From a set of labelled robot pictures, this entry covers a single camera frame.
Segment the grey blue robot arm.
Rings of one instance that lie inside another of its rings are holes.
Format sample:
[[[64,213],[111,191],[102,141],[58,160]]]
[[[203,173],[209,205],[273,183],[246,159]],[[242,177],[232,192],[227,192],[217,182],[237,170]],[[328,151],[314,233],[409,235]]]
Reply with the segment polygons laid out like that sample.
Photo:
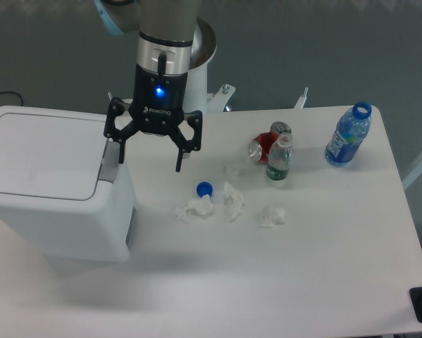
[[[124,34],[139,32],[132,102],[113,97],[104,136],[119,145],[136,134],[168,136],[178,148],[175,169],[201,148],[203,113],[183,110],[200,1],[96,1],[105,26]]]

